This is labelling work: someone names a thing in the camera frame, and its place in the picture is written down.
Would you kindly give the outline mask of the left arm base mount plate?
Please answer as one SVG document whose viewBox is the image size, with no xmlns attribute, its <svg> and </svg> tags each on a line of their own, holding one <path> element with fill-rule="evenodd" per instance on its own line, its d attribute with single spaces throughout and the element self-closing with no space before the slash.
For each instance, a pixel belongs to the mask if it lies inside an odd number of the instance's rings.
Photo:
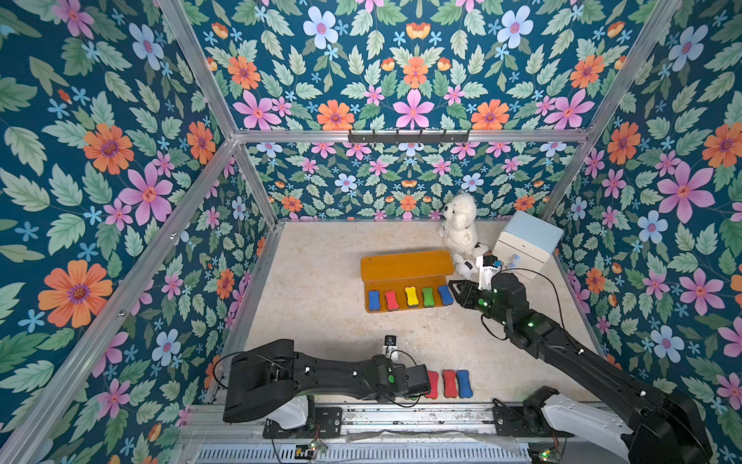
<svg viewBox="0 0 742 464">
<path fill-rule="evenodd" d="M 312 407 L 303 425 L 284 428 L 279 421 L 266 419 L 262 433 L 264 439 L 274 440 L 309 440 L 338 438 L 341 433 L 343 409 L 340 407 Z"/>
</svg>

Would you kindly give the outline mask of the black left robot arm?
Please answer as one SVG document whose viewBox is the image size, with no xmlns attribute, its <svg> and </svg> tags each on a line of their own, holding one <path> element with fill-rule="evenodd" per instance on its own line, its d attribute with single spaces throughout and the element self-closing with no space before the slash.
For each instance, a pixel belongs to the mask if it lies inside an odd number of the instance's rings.
<svg viewBox="0 0 742 464">
<path fill-rule="evenodd" d="M 394 403 L 432 391 L 425 365 L 407 367 L 382 354 L 355 362 L 314 358 L 278 339 L 232 355 L 222 419 L 247 423 L 301 396 L 348 396 Z"/>
</svg>

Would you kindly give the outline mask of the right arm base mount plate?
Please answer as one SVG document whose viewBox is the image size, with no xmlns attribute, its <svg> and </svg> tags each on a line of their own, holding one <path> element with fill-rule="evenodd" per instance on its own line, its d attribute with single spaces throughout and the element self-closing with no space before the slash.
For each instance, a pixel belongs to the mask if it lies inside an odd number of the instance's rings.
<svg viewBox="0 0 742 464">
<path fill-rule="evenodd" d="M 551 387 L 541 387 L 521 403 L 492 401 L 493 423 L 497 434 L 516 438 L 572 438 L 573 434 L 552 428 L 546 421 L 543 407 L 546 400 L 558 394 Z"/>
</svg>

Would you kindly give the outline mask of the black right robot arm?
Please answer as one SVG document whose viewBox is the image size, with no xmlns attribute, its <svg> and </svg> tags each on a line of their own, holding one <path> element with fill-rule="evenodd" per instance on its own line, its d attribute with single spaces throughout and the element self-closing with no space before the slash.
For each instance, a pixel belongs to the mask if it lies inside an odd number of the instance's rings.
<svg viewBox="0 0 742 464">
<path fill-rule="evenodd" d="M 454 300 L 502 325 L 506 341 L 566 374 L 604 403 L 595 408 L 542 387 L 523 401 L 522 423 L 537 434 L 560 431 L 628 463 L 707 463 L 713 450 L 695 401 L 665 392 L 612 365 L 551 317 L 531 308 L 517 276 L 501 272 L 489 288 L 448 284 Z"/>
</svg>

